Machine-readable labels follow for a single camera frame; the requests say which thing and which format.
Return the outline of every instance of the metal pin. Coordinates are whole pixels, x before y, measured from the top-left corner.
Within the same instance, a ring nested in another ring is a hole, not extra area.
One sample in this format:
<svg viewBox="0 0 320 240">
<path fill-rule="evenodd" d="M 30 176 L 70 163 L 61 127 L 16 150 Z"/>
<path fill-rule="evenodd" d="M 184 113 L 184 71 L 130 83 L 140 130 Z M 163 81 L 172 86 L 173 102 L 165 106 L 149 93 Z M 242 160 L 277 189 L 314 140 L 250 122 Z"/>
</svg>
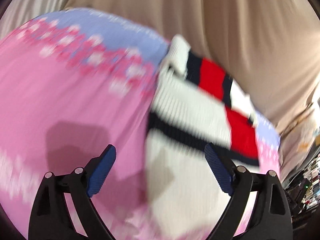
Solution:
<svg viewBox="0 0 320 240">
<path fill-rule="evenodd" d="M 244 173 L 247 169 L 244 166 L 238 166 L 237 171 Z"/>
<path fill-rule="evenodd" d="M 44 175 L 44 177 L 45 178 L 50 178 L 52 176 L 52 172 L 47 172 L 45 175 Z"/>
<path fill-rule="evenodd" d="M 276 174 L 275 171 L 271 170 L 271 171 L 269 171 L 269 175 L 270 175 L 271 177 L 275 177 L 277 174 Z"/>
<path fill-rule="evenodd" d="M 78 167 L 75 169 L 76 174 L 81 174 L 82 172 L 83 172 L 83 168 L 81 168 L 81 167 Z"/>
</svg>

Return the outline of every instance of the ridged blue pad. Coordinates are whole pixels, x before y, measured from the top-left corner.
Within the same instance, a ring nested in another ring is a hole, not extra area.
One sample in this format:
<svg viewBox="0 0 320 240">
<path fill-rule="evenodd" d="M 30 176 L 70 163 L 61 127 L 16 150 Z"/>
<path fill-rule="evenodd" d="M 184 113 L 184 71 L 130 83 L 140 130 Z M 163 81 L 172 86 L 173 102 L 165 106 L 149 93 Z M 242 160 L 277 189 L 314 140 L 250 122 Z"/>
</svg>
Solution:
<svg viewBox="0 0 320 240">
<path fill-rule="evenodd" d="M 232 177 L 209 144 L 204 148 L 204 155 L 222 191 L 232 196 Z"/>
<path fill-rule="evenodd" d="M 87 187 L 88 197 L 91 198 L 94 194 L 97 194 L 100 191 L 115 160 L 116 160 L 116 148 L 111 145 L 109 150 L 104 153 L 104 156 L 102 156 L 98 166 L 93 171 L 92 175 L 88 180 L 88 187 Z"/>
</svg>

